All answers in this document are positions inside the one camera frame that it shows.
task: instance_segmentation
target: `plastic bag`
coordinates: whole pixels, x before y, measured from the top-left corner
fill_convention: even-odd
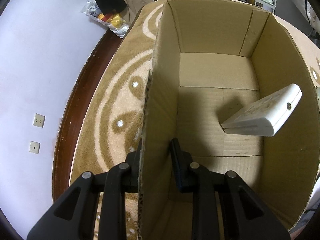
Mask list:
[[[129,25],[119,13],[111,12],[103,15],[96,3],[96,0],[91,0],[86,6],[84,6],[81,12],[85,13],[91,19],[107,26],[120,38],[123,38],[129,29]]]

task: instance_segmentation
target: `black plastic bracket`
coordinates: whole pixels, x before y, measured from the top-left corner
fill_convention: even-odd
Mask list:
[[[42,216],[27,240],[92,240],[100,192],[103,192],[99,240],[125,240],[125,192],[138,192],[141,142],[124,163],[94,175],[86,171]]]
[[[220,239],[215,192],[226,240],[290,240],[288,231],[236,172],[220,174],[194,163],[177,139],[171,141],[170,152],[178,189],[193,192],[192,240]]]

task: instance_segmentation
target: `brown rug pattern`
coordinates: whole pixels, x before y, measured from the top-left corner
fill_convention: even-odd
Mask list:
[[[163,3],[144,6],[93,95],[78,139],[70,182],[84,171],[108,171],[140,140],[145,87]],[[101,196],[95,225],[98,236]],[[126,194],[127,239],[137,239],[138,194]]]

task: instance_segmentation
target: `corrugated cardboard edge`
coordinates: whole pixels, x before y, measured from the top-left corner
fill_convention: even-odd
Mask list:
[[[161,26],[161,20],[158,23],[158,28]],[[153,74],[153,68],[155,65],[157,65],[157,52],[158,52],[158,46],[159,42],[157,42],[159,39],[158,35],[156,35],[156,40],[155,40],[155,45],[153,49],[153,54],[152,54],[152,69],[149,70],[148,73],[148,81],[146,85],[146,90],[145,90],[145,103],[143,107],[143,125],[142,125],[142,130],[141,130],[141,139],[142,139],[142,145],[141,145],[141,151],[140,151],[140,160],[139,160],[139,176],[138,176],[138,239],[142,239],[141,237],[141,228],[143,227],[143,224],[141,223],[141,214],[142,214],[142,207],[143,207],[143,191],[141,190],[143,188],[143,180],[142,180],[142,167],[143,167],[143,155],[145,152],[145,139],[146,139],[146,125],[147,125],[147,116],[148,116],[148,111],[147,111],[147,106],[148,106],[148,99],[149,99],[149,90],[150,87],[152,86],[152,74]]]
[[[294,29],[296,29],[296,28],[295,28],[293,25],[291,25],[290,23],[286,22],[285,20],[281,19],[280,17],[278,17],[278,16],[276,16],[276,15],[272,15],[272,17],[274,17],[274,18],[276,19],[276,21],[281,25],[281,27],[285,30],[285,32],[287,33],[287,35],[288,35],[289,38],[291,39],[291,42],[295,45],[295,47],[296,47],[296,49],[297,49],[297,52],[299,53],[299,55],[300,55],[300,57],[302,58],[303,62],[304,62],[305,65],[308,67],[307,62],[305,61],[305,58],[304,58],[303,54],[301,53],[301,51],[300,51],[300,49],[299,49],[299,45],[297,45],[297,43],[296,43],[295,40],[293,39],[290,31],[287,29],[286,26],[288,26],[289,28],[292,28],[292,31],[295,31]],[[309,76],[309,78],[310,78],[311,83],[314,83],[314,81],[312,80],[311,76]],[[314,92],[315,92],[315,96],[317,97],[316,88],[317,88],[317,87],[315,87]],[[318,107],[319,107],[319,111],[318,111],[318,126],[319,126],[319,130],[320,130],[320,103],[319,103],[319,99],[318,99]],[[319,173],[319,171],[320,171],[320,149],[319,149],[319,159],[318,159],[318,163],[319,163],[319,164],[318,164],[318,173]],[[313,187],[314,187],[315,184],[316,184],[316,179],[317,179],[317,176],[315,176],[315,178],[314,178]],[[312,192],[310,192],[309,200],[308,200],[308,202],[307,202],[307,205],[305,206],[304,210],[301,212],[298,221],[300,220],[301,216],[304,214],[304,212],[305,212],[306,209],[307,209],[307,206],[308,206],[308,204],[309,204],[309,202],[310,202],[311,194],[312,194]],[[282,214],[282,213],[279,213],[279,211],[276,210],[275,208],[273,208],[272,206],[270,206],[270,205],[268,205],[268,206],[273,210],[273,212],[275,212],[275,213],[279,214],[281,217],[287,219],[287,221],[290,221],[290,219],[289,219],[287,216],[285,216],[285,215]],[[290,229],[292,229],[293,227],[295,227],[295,226],[297,225],[298,221],[295,222],[295,224],[294,224]]]

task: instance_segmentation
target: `white shelf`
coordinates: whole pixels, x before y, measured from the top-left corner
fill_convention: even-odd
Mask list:
[[[269,7],[271,7],[273,10],[276,8],[274,5],[269,4],[269,3],[265,2],[265,1],[262,1],[262,0],[256,0],[256,2],[261,3],[261,4],[263,4],[263,5],[266,5],[266,6],[269,6]]]

